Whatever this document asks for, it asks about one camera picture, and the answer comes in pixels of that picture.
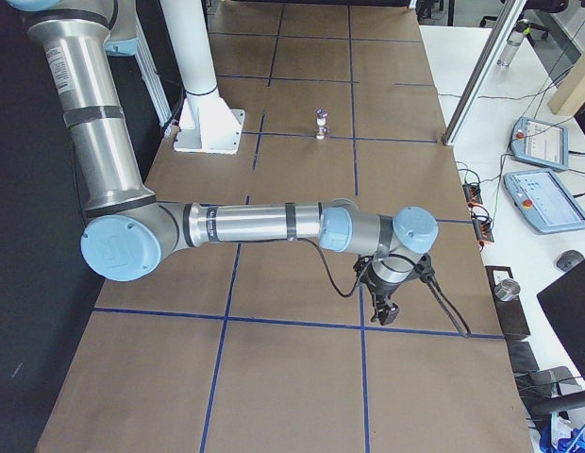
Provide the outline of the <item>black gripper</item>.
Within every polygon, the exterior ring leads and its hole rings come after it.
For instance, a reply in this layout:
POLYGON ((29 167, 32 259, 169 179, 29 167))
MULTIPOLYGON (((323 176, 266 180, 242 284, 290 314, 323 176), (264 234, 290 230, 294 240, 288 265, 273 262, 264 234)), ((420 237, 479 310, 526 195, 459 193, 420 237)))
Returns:
POLYGON ((399 313, 399 307, 392 301, 393 293, 404 282, 415 278, 409 268, 394 270, 387 263, 371 263, 367 270, 367 288, 372 298, 374 313, 371 322, 381 326, 391 324, 399 313))

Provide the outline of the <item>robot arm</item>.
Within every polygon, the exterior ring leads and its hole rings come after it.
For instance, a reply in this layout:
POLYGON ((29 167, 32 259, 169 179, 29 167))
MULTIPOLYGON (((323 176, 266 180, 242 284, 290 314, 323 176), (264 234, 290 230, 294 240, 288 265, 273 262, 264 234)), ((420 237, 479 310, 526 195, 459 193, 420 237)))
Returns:
POLYGON ((88 186, 91 221, 80 247, 94 272, 131 281, 205 243, 303 241, 319 253, 357 256, 355 282, 368 289, 381 325, 397 316, 392 296, 408 281, 424 282, 443 302, 428 254, 439 228, 422 208, 386 216, 346 199, 242 206, 158 201, 142 182, 108 62, 109 45, 136 32, 134 3, 16 1, 13 7, 44 50, 88 186))

